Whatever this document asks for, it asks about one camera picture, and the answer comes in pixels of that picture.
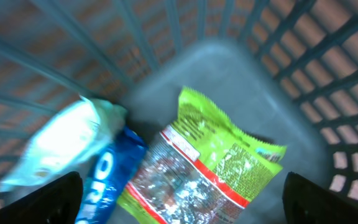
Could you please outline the green snack packet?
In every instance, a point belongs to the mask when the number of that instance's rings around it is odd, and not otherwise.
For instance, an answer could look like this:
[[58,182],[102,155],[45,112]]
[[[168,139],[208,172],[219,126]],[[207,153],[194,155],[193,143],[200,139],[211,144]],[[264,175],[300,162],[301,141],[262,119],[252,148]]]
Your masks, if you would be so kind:
[[234,223],[281,171],[286,150],[185,87],[176,120],[156,134],[117,202],[139,223]]

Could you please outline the blue oreo packet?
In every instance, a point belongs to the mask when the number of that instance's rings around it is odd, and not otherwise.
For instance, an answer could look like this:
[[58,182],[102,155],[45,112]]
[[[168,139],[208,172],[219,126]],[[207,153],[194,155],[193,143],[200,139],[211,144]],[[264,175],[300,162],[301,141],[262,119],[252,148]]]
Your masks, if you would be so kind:
[[83,198],[75,224],[105,224],[148,146],[127,126],[98,155],[83,184]]

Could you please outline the grey plastic mesh basket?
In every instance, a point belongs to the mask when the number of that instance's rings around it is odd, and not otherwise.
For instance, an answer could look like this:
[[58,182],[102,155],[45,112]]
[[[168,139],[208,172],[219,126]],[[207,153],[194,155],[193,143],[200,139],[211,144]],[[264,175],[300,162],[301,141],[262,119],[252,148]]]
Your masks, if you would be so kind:
[[0,180],[81,95],[122,104],[151,140],[183,86],[287,147],[241,223],[285,222],[289,172],[358,208],[358,1],[0,1]]

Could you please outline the white snack packet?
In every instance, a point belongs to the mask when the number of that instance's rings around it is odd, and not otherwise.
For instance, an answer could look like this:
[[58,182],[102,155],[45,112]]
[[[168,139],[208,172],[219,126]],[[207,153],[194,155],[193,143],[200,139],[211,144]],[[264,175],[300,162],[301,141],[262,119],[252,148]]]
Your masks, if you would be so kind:
[[27,142],[0,192],[44,185],[99,153],[122,131],[127,110],[107,100],[86,98],[59,111]]

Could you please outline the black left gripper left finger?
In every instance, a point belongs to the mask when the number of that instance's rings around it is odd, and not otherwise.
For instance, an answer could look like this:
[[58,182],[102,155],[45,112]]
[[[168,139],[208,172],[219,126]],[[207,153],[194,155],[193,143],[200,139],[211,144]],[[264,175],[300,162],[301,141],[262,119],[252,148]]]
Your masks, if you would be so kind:
[[74,224],[83,196],[83,181],[69,172],[0,209],[0,224]]

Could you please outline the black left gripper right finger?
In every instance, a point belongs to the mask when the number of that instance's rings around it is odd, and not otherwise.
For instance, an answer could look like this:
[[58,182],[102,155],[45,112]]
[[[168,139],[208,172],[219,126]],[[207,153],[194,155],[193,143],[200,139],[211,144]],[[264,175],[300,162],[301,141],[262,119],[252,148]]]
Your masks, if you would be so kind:
[[282,195],[288,224],[358,224],[358,207],[294,172]]

